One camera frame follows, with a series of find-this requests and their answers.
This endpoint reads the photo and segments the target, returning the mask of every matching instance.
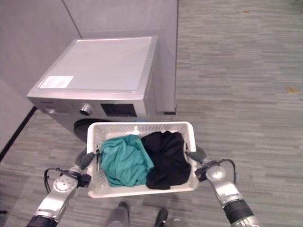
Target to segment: front-load washing machine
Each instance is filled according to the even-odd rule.
[[[157,37],[74,40],[28,99],[81,140],[90,124],[157,119]]]

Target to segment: white plastic basket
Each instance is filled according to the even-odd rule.
[[[87,153],[96,152],[97,146],[99,147],[103,141],[110,138],[129,134],[136,134],[142,137],[155,131],[180,132],[188,150],[196,151],[193,126],[188,122],[98,122],[90,125],[88,129]],[[192,166],[188,181],[182,185],[171,186],[169,190],[156,190],[149,189],[146,185],[110,187],[105,173],[102,168],[99,168],[99,163],[97,163],[97,158],[95,157],[87,170],[87,174],[91,175],[89,196],[92,198],[106,198],[192,191],[198,186],[198,179],[195,176],[196,162],[187,158],[186,155],[185,158]]]

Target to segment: teal shirt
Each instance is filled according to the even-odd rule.
[[[154,167],[140,137],[136,135],[104,141],[101,156],[100,166],[112,187],[146,184],[146,176]]]

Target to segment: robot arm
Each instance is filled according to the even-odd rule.
[[[92,161],[95,154],[85,154],[85,151],[75,160],[75,165],[68,171],[61,171],[62,174],[53,183],[49,192],[48,184],[46,189],[49,192],[44,198],[27,227],[56,227],[61,220],[69,200],[75,195],[78,187],[87,187],[90,181],[89,175],[82,175],[84,170]]]
[[[199,181],[210,182],[231,227],[261,226],[235,184],[226,178],[226,171],[219,165],[220,162],[210,160],[199,147],[196,152],[187,152],[187,155],[202,165],[195,174]]]
[[[226,171],[221,166],[207,169],[206,177],[228,218],[231,227],[260,227],[250,207],[236,186],[226,179]]]

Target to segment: sticker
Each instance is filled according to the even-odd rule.
[[[74,76],[49,76],[39,88],[66,88]]]

